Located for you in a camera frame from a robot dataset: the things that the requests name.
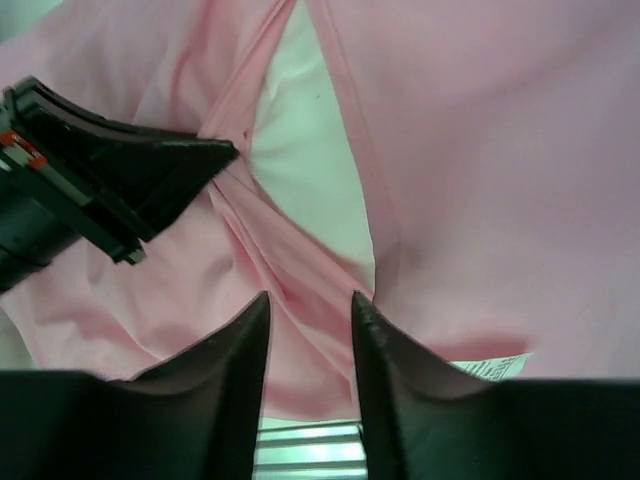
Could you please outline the pink pillowcase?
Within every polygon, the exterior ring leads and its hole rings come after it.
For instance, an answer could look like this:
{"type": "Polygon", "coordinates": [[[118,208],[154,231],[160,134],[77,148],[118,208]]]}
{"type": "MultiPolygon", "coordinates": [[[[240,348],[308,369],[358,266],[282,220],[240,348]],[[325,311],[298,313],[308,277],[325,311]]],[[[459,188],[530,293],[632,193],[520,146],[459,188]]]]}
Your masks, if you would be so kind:
{"type": "Polygon", "coordinates": [[[272,203],[249,156],[296,1],[67,1],[1,47],[126,123],[233,141],[138,266],[81,241],[1,306],[41,368],[127,378],[272,302],[267,416],[357,414],[350,303],[450,362],[528,377],[639,373],[639,5],[303,1],[375,258],[369,292],[272,203]]]}

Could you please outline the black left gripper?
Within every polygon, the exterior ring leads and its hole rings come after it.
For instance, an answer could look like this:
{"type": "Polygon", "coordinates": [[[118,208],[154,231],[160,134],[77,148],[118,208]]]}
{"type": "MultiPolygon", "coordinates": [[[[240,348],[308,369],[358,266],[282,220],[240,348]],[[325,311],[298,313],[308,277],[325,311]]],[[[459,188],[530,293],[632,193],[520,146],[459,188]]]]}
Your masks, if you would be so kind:
{"type": "Polygon", "coordinates": [[[229,140],[108,120],[34,77],[1,101],[1,291],[78,239],[136,264],[239,153],[229,140]]]}

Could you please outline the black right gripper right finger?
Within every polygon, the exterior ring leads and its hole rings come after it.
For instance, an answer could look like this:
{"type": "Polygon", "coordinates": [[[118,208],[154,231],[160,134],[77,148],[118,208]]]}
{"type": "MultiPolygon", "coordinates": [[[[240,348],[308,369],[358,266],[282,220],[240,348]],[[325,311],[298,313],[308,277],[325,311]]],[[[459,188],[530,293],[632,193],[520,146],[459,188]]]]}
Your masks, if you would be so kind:
{"type": "Polygon", "coordinates": [[[351,303],[372,479],[635,479],[635,380],[492,382],[441,359],[361,293],[351,303]]]}

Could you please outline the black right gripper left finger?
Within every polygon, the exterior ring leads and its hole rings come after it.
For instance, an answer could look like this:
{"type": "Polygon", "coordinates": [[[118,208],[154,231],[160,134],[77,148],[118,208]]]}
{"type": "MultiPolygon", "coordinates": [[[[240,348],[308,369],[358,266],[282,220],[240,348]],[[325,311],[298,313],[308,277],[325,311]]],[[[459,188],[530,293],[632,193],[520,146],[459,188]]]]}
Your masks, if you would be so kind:
{"type": "Polygon", "coordinates": [[[130,380],[1,375],[5,479],[249,479],[270,336],[259,294],[219,331],[130,380]]]}

